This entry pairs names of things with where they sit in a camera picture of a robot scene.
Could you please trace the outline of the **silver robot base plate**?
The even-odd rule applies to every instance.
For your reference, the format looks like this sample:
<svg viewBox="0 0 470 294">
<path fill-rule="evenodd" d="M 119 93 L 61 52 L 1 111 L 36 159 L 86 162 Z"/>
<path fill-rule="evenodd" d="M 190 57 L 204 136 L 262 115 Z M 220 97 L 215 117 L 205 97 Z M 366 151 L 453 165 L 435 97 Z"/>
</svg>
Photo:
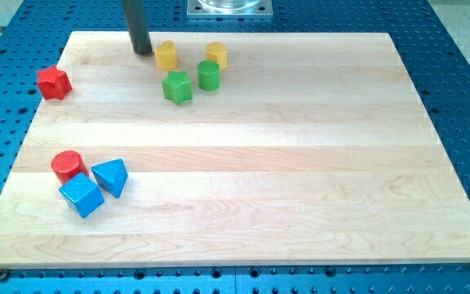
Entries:
<svg viewBox="0 0 470 294">
<path fill-rule="evenodd" d="M 272 0 L 188 0 L 188 16 L 271 16 Z"/>
</svg>

